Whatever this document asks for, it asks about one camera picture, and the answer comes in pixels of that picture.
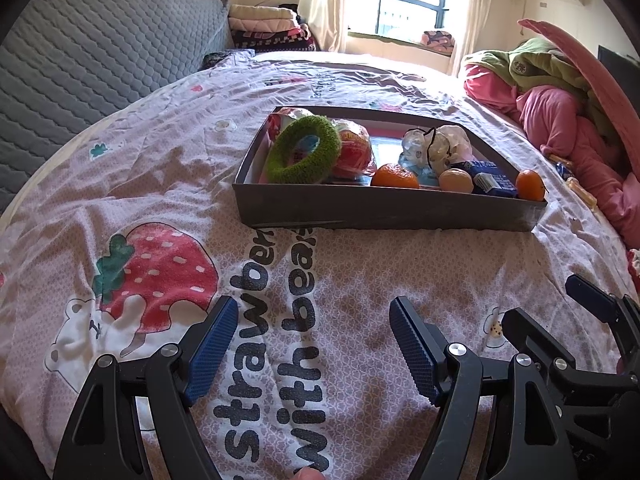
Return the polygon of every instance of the green ring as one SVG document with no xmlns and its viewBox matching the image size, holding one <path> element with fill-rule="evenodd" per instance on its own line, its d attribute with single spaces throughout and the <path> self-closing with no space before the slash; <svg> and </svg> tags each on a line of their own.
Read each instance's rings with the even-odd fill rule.
<svg viewBox="0 0 640 480">
<path fill-rule="evenodd" d="M 320 139 L 315 150 L 293 166 L 288 166 L 291 153 L 304 137 Z M 266 161 L 267 180 L 271 184 L 317 184 L 322 182 L 340 156 L 340 135 L 321 116 L 305 116 L 293 121 L 276 137 Z"/>
</svg>

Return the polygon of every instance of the fingertip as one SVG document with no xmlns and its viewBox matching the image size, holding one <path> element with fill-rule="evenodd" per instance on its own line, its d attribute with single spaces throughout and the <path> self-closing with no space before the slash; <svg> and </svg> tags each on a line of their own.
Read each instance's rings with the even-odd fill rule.
<svg viewBox="0 0 640 480">
<path fill-rule="evenodd" d="M 324 475 L 310 467 L 303 467 L 291 480 L 325 480 Z"/>
</svg>

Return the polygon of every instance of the metal screw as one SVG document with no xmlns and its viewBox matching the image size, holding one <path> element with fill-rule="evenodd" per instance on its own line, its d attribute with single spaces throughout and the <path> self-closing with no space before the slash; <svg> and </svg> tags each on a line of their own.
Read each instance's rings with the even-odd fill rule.
<svg viewBox="0 0 640 480">
<path fill-rule="evenodd" d="M 461 343 L 452 343 L 449 345 L 449 353 L 457 356 L 466 354 L 466 346 Z"/>
<path fill-rule="evenodd" d="M 98 366 L 100 368 L 111 366 L 111 363 L 113 363 L 113 357 L 110 355 L 103 355 L 98 358 Z"/>
<path fill-rule="evenodd" d="M 160 353 L 164 357 L 173 357 L 174 355 L 176 355 L 178 353 L 178 345 L 175 345 L 173 343 L 169 343 L 168 345 L 164 345 L 160 349 Z"/>
<path fill-rule="evenodd" d="M 520 366 L 529 366 L 533 361 L 531 360 L 531 357 L 526 354 L 518 354 L 516 355 L 516 362 Z"/>
</svg>

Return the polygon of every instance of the curtain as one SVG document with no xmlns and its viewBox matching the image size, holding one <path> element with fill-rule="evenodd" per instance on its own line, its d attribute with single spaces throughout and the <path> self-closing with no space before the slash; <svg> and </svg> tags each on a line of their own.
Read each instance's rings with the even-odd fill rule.
<svg viewBox="0 0 640 480">
<path fill-rule="evenodd" d="M 460 12 L 459 19 L 456 20 L 453 37 L 456 40 L 456 47 L 449 60 L 449 75 L 457 76 L 460 72 L 460 64 L 465 56 L 475 51 L 476 42 L 480 32 L 489 16 L 491 0 L 462 0 L 458 2 Z"/>
<path fill-rule="evenodd" d="M 306 19 L 322 50 L 344 52 L 347 45 L 347 0 L 300 0 L 298 13 Z"/>
</svg>

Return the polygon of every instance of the gray box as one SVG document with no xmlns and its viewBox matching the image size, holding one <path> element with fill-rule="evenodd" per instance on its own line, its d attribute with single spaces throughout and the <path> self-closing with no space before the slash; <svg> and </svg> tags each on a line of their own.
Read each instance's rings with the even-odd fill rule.
<svg viewBox="0 0 640 480">
<path fill-rule="evenodd" d="M 347 119 L 367 130 L 404 134 L 411 128 L 454 124 L 464 128 L 474 155 L 494 162 L 512 183 L 516 170 L 484 140 L 461 124 L 410 114 L 359 108 L 300 106 L 314 114 Z M 435 189 L 332 184 L 259 183 L 269 151 L 266 121 L 254 137 L 233 184 L 242 223 L 252 228 L 492 229 L 529 232 L 546 202 L 453 193 Z"/>
</svg>

